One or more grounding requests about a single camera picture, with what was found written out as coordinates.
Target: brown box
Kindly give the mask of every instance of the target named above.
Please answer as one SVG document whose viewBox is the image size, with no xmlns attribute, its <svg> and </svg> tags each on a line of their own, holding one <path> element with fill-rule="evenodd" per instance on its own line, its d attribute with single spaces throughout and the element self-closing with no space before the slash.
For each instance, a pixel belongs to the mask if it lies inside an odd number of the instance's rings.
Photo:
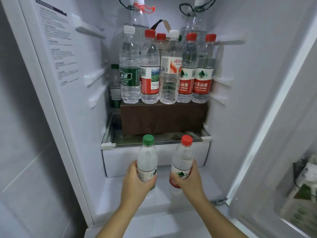
<svg viewBox="0 0 317 238">
<path fill-rule="evenodd" d="M 200 131 L 207 116 L 208 103 L 136 104 L 121 102 L 123 135 Z"/>
</svg>

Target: green bottle cap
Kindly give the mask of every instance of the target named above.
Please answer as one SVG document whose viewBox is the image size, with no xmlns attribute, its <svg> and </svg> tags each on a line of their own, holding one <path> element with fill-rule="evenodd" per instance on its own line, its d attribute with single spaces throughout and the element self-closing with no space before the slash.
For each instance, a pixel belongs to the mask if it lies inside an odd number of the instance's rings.
<svg viewBox="0 0 317 238">
<path fill-rule="evenodd" d="M 111 64 L 111 69 L 119 69 L 119 64 Z"/>
<path fill-rule="evenodd" d="M 151 146 L 154 144 L 154 137 L 153 135 L 144 135 L 143 136 L 143 144 L 147 146 Z"/>
</svg>

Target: tiled wall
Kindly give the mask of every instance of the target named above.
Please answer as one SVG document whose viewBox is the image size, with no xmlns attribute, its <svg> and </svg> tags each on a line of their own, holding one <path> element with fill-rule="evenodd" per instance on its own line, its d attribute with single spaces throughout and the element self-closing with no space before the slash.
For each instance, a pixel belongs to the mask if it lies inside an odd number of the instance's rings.
<svg viewBox="0 0 317 238">
<path fill-rule="evenodd" d="M 1 4 L 0 27 L 0 203 L 33 238 L 83 237 L 84 218 Z"/>
</svg>

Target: hand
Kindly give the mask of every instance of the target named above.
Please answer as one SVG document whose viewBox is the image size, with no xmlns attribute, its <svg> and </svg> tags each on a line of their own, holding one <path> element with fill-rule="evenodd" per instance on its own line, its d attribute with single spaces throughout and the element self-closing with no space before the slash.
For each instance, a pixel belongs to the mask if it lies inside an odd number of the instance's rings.
<svg viewBox="0 0 317 238">
<path fill-rule="evenodd" d="M 187 179 L 181 179 L 176 173 L 170 173 L 172 179 L 180 186 L 189 202 L 194 205 L 197 202 L 207 200 L 201 183 L 196 160 L 193 161 L 192 170 Z"/>
<path fill-rule="evenodd" d="M 156 180 L 157 175 L 143 183 L 137 175 L 137 161 L 133 161 L 123 179 L 120 207 L 129 209 L 133 214 L 137 212 L 146 195 L 155 185 Z"/>
</svg>

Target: barcode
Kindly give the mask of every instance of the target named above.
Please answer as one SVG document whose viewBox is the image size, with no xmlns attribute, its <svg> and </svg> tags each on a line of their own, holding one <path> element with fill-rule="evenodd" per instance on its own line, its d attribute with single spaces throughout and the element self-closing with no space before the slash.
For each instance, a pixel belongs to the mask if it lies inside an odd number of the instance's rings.
<svg viewBox="0 0 317 238">
<path fill-rule="evenodd" d="M 162 57 L 161 67 L 168 67 L 168 58 Z"/>
<path fill-rule="evenodd" d="M 146 68 L 141 68 L 141 76 L 146 77 Z"/>
</svg>

